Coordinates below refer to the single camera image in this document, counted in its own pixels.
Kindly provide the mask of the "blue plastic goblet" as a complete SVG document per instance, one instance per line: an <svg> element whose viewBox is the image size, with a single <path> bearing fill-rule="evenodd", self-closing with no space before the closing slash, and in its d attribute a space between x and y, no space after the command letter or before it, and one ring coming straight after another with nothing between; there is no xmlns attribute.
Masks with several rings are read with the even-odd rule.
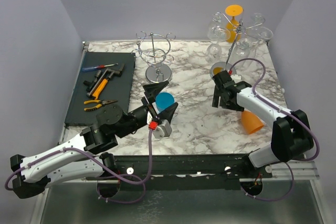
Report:
<svg viewBox="0 0 336 224"><path fill-rule="evenodd" d="M174 104L175 100L172 94L168 92L161 92L156 96L155 105L158 112L162 112L167 109L169 106Z"/></svg>

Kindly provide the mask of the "clear ribbed wine glass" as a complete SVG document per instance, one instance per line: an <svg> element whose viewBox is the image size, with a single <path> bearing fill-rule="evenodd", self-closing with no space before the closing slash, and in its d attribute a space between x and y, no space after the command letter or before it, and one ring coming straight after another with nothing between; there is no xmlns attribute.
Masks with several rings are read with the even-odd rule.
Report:
<svg viewBox="0 0 336 224"><path fill-rule="evenodd" d="M249 58L251 56L251 49L253 47L253 43L248 38L241 38L235 44L235 47L232 51L230 63L233 65L235 62ZM250 60L244 60L237 63L234 67L236 71L247 69L251 64Z"/></svg>

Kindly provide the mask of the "small clear wine glass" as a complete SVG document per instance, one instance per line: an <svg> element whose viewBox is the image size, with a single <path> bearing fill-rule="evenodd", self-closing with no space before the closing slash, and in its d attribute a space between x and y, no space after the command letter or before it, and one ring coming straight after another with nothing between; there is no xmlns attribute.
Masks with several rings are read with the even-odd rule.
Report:
<svg viewBox="0 0 336 224"><path fill-rule="evenodd" d="M221 41L225 38L223 15L216 13L212 16L211 22L208 26L207 37L211 41Z"/></svg>

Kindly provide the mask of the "yellow plastic goblet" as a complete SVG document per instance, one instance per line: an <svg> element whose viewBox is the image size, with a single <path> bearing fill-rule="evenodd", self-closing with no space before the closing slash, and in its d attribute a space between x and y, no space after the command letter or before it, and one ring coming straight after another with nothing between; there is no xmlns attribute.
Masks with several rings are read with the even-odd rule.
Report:
<svg viewBox="0 0 336 224"><path fill-rule="evenodd" d="M231 18L230 21L226 24L226 28L230 32L230 37L226 40L229 43L233 43L236 38L237 33L235 30L239 25L239 21L236 20L236 17L240 16L243 11L244 9L237 4L229 5L225 9L225 14Z"/></svg>

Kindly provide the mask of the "scrolled chrome glass rack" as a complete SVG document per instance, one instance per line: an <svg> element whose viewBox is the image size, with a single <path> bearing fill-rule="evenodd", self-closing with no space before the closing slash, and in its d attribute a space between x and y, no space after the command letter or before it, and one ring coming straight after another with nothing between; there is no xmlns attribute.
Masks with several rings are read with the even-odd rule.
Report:
<svg viewBox="0 0 336 224"><path fill-rule="evenodd" d="M230 74L235 74L239 67L247 66L248 63L245 59L255 57L257 46L264 42L257 30L265 22L265 17L260 13L255 13L251 18L254 21L252 26L245 27L242 20L237 22L232 19L227 23L228 27L225 28L224 21L228 20L227 16L223 13L213 15L208 37L210 40L217 42L225 40L231 44L225 61L225 68ZM244 61L232 66L241 59Z"/></svg>

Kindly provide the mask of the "tall clear flute glass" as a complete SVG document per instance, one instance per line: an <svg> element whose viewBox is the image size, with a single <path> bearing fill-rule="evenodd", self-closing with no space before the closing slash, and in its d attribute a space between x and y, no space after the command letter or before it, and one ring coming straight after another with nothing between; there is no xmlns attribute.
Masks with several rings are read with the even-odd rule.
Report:
<svg viewBox="0 0 336 224"><path fill-rule="evenodd" d="M254 38L258 37L258 29L265 22L265 17L261 13L254 13L251 22L247 25L246 34Z"/></svg>

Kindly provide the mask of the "short ribbed clear glass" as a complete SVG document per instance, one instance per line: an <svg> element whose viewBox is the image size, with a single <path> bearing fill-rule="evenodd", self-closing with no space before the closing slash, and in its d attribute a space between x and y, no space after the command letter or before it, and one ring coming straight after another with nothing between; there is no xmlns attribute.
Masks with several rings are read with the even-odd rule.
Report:
<svg viewBox="0 0 336 224"><path fill-rule="evenodd" d="M212 58L219 58L221 56L222 48L219 45L219 43L223 42L223 41L226 41L230 37L230 32L227 28L224 28L224 32L225 32L225 38L221 41L217 41L217 40L211 41L212 43L209 45L209 47L207 49L207 53Z"/></svg>

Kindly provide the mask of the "clear stemmed wine glass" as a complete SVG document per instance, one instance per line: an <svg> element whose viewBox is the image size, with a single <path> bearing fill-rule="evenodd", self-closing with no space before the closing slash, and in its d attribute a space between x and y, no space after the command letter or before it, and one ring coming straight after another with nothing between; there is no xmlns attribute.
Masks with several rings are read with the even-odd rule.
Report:
<svg viewBox="0 0 336 224"><path fill-rule="evenodd" d="M264 26L257 26L250 31L250 37L252 38L255 49L263 43L268 43L273 36L272 30Z"/></svg>

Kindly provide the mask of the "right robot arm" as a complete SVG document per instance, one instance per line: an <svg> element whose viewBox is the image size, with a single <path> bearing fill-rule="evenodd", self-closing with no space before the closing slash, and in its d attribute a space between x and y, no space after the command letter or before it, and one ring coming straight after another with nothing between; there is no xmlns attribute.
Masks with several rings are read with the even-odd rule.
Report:
<svg viewBox="0 0 336 224"><path fill-rule="evenodd" d="M255 177L260 167L290 161L314 147L308 117L303 111L292 111L273 103L249 83L236 83L226 70L212 79L215 83L213 107L242 112L246 109L272 128L270 144L248 154L248 161L242 163L241 171L246 177Z"/></svg>

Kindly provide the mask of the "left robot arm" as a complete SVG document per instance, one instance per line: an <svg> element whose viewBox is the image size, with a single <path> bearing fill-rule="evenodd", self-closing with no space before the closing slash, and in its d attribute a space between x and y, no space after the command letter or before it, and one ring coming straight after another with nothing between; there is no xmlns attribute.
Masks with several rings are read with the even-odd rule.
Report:
<svg viewBox="0 0 336 224"><path fill-rule="evenodd" d="M153 107L157 95L169 84L163 81L143 86L142 106L126 113L117 104L107 105L97 114L96 121L70 140L30 157L16 154L10 158L12 174L5 189L20 199L34 197L51 185L76 178L95 177L112 179L131 185L144 185L151 176L152 141L148 141L149 164L144 179L132 174L117 174L114 157L107 151L117 146L117 138L134 134L146 126L149 137L164 138L172 132L171 120L178 103L158 113Z"/></svg>

